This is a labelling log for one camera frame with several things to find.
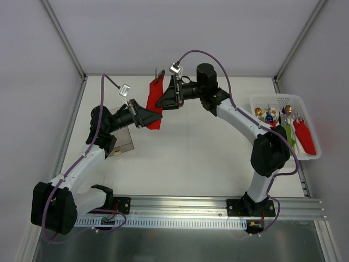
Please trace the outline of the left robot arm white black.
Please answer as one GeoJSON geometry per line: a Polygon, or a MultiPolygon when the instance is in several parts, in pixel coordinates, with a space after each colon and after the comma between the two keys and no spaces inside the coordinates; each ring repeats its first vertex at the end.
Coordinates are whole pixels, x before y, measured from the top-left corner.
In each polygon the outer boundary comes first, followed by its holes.
{"type": "Polygon", "coordinates": [[[31,223],[43,229],[66,235],[77,219],[93,210],[108,213],[113,210],[113,190],[95,184],[82,194],[77,191],[92,170],[101,164],[116,144],[113,132],[131,124],[149,127],[162,119],[162,114],[150,111],[131,99],[112,114],[104,105],[91,111],[90,132],[86,145],[76,161],[50,182],[39,182],[33,189],[31,223]]]}

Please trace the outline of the red paper napkin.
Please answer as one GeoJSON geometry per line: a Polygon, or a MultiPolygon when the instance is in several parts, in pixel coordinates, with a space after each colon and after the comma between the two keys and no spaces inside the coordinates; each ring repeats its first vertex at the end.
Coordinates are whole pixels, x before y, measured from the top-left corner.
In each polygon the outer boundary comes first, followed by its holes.
{"type": "Polygon", "coordinates": [[[161,96],[164,94],[163,79],[164,77],[160,76],[159,78],[154,79],[149,84],[149,95],[148,95],[147,106],[146,106],[147,110],[160,114],[161,116],[163,112],[162,107],[157,108],[155,105],[158,102],[158,100],[161,98],[161,96]]]}

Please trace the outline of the silver spoon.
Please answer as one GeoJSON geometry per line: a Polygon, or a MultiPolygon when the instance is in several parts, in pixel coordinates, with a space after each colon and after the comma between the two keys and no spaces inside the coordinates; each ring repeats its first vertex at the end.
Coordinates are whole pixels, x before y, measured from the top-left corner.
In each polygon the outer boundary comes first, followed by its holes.
{"type": "Polygon", "coordinates": [[[156,81],[157,81],[157,82],[162,81],[163,78],[164,78],[164,75],[165,75],[165,70],[163,69],[163,70],[161,70],[161,71],[159,72],[159,74],[157,75],[156,81]]]}

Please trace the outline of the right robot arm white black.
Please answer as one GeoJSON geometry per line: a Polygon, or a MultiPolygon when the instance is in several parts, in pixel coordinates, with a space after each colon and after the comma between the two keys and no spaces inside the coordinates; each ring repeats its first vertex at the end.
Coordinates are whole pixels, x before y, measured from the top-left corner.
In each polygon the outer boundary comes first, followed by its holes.
{"type": "Polygon", "coordinates": [[[259,216],[268,207],[267,191],[276,175],[290,158],[286,131],[257,121],[246,110],[233,105],[228,92],[219,87],[217,74],[209,63],[196,68],[196,81],[183,82],[178,62],[170,67],[170,84],[155,106],[163,110],[179,109],[185,100],[199,99],[212,115],[226,121],[252,144],[250,158],[254,170],[250,187],[228,213],[233,216],[259,216]]]}

